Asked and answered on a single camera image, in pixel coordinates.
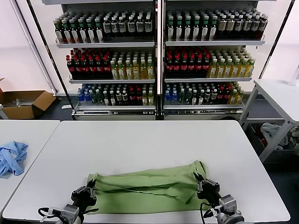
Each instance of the juice bottle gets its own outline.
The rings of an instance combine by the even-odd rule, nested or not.
[[[235,63],[234,65],[232,66],[231,70],[230,70],[230,73],[228,75],[229,78],[235,78],[236,77],[236,74],[239,70],[239,64],[240,64],[240,59],[239,58],[236,58],[235,59]]]
[[[224,72],[222,75],[223,78],[228,78],[231,67],[232,67],[232,62],[233,62],[233,60],[231,58],[229,58],[227,63],[224,65]]]
[[[255,62],[255,58],[252,58],[250,61],[249,66],[247,66],[247,69],[245,71],[245,77],[250,78],[254,69],[254,62]]]
[[[216,69],[217,69],[217,59],[215,58],[213,59],[212,66],[210,67],[207,73],[207,77],[215,78]]]

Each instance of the open cardboard box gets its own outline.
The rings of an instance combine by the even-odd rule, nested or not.
[[[16,99],[33,100],[33,105],[29,106],[9,106],[2,111],[9,119],[34,119],[40,117],[46,109],[54,102],[56,97],[47,91],[7,91],[0,89],[0,104],[3,106],[15,102]]]

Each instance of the white wall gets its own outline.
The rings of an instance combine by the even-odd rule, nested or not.
[[[0,7],[0,87],[3,91],[51,89],[39,67],[9,0]]]

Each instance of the green towel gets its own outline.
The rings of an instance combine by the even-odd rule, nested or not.
[[[206,177],[203,164],[150,169],[129,174],[102,176],[90,174],[88,182],[96,179],[98,208],[95,213],[147,214],[170,211],[199,210],[197,182],[193,172]]]

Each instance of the white table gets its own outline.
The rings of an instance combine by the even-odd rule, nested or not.
[[[40,207],[72,203],[89,173],[121,174],[206,164],[221,194],[237,199],[248,222],[287,221],[290,215],[236,121],[63,121],[3,212],[39,221]],[[86,215],[85,223],[199,224],[198,211],[144,215]],[[215,218],[206,223],[216,223]]]
[[[240,116],[240,125],[245,130],[248,123],[267,122],[275,120],[272,118],[255,119],[247,118],[250,107],[252,106],[258,93],[271,104],[271,106],[285,120],[280,130],[277,132],[271,142],[260,154],[259,158],[264,162],[268,156],[276,149],[280,141],[287,135],[291,128],[299,125],[299,87],[290,86],[282,80],[258,79],[248,99],[248,102]]]
[[[14,176],[8,172],[0,177],[0,219],[9,199],[59,123],[59,120],[0,120],[0,145],[11,141],[29,145],[27,158],[19,162],[24,173]]]

